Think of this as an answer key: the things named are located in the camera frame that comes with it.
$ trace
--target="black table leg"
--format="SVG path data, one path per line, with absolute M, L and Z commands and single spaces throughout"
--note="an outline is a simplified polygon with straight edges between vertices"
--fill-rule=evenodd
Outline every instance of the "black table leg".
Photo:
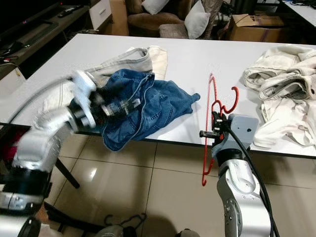
M 105 226 L 94 225 L 88 222 L 80 221 L 74 219 L 63 212 L 56 209 L 54 206 L 44 202 L 45 209 L 47 211 L 48 217 L 51 221 L 55 221 L 57 223 L 61 223 L 60 231 L 64 225 L 71 226 L 76 229 L 84 230 L 86 232 L 98 233 L 100 230 L 104 229 Z
M 73 177 L 73 175 L 69 172 L 69 170 L 64 166 L 64 164 L 60 161 L 58 158 L 56 161 L 56 167 L 59 169 L 59 171 L 66 177 L 66 179 L 76 188 L 78 189 L 80 187 L 80 184 L 77 182 L 77 180 Z

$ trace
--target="chair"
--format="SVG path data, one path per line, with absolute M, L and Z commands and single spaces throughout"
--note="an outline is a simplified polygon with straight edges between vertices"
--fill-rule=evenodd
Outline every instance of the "chair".
M 144 0 L 126 0 L 127 18 L 130 36 L 157 37 L 159 26 L 164 24 L 184 24 L 193 0 L 170 0 L 156 15 L 146 13 L 141 6 Z
M 208 25 L 204 33 L 198 38 L 198 40 L 210 40 L 211 31 L 217 13 L 223 3 L 223 0 L 202 0 L 205 12 L 211 13 L 208 21 Z M 165 24 L 161 25 L 159 28 L 159 33 L 161 38 L 171 38 L 171 39 L 188 39 L 188 31 L 182 24 Z

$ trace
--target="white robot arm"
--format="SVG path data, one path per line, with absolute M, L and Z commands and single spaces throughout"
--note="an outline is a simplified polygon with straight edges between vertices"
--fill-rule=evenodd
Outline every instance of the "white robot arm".
M 110 106 L 86 72 L 77 72 L 74 104 L 47 112 L 36 118 L 34 126 L 21 138 L 12 170 L 0 192 L 0 236 L 37 237 L 40 222 L 36 212 L 49 195 L 50 174 L 60 148 L 72 132 L 95 127 L 99 121 L 122 117 L 132 112 L 140 101 L 124 101 Z M 214 114 L 216 132 L 200 132 L 215 138 L 212 155 L 219 163 L 218 193 L 223 201 L 226 237 L 268 237 L 271 214 L 262 199 L 261 184 L 252 173 L 246 150 L 228 131 L 233 131 L 245 147 L 252 143 L 258 120 L 231 115 L 228 120 Z

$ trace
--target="white cabinet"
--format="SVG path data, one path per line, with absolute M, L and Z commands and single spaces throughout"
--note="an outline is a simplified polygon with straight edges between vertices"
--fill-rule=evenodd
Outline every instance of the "white cabinet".
M 99 1 L 89 10 L 89 12 L 93 29 L 96 30 L 111 15 L 110 0 Z

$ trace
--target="white desk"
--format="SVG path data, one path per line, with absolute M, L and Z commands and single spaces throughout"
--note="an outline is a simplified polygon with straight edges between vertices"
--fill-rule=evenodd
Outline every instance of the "white desk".
M 243 71 L 251 66 L 268 48 L 277 43 L 212 41 L 188 39 L 157 39 L 98 35 L 77 35 L 48 62 L 38 69 L 21 87 L 9 97 L 0 99 L 0 122 L 5 123 L 26 99 L 48 83 L 69 75 L 76 69 L 88 69 L 107 59 L 125 52 L 129 47 L 159 45 L 168 51 L 166 80 L 173 80 L 189 94 L 199 93 L 201 99 L 192 105 L 193 114 L 177 118 L 167 127 L 152 134 L 148 139 L 163 142 L 204 144 L 199 138 L 205 130 L 207 82 L 209 74 L 217 79 L 218 96 L 230 107 L 235 99 L 232 86 L 239 88 L 239 103 L 234 113 L 259 118 L 261 101 L 258 94 L 243 85 Z M 43 100 L 49 92 L 28 106 L 14 124 L 31 125 Z M 316 156 L 314 147 L 301 147 L 284 138 L 271 149 L 251 147 L 253 150 L 297 156 Z
M 316 9 L 311 6 L 292 5 L 289 1 L 283 1 L 285 5 L 316 27 Z

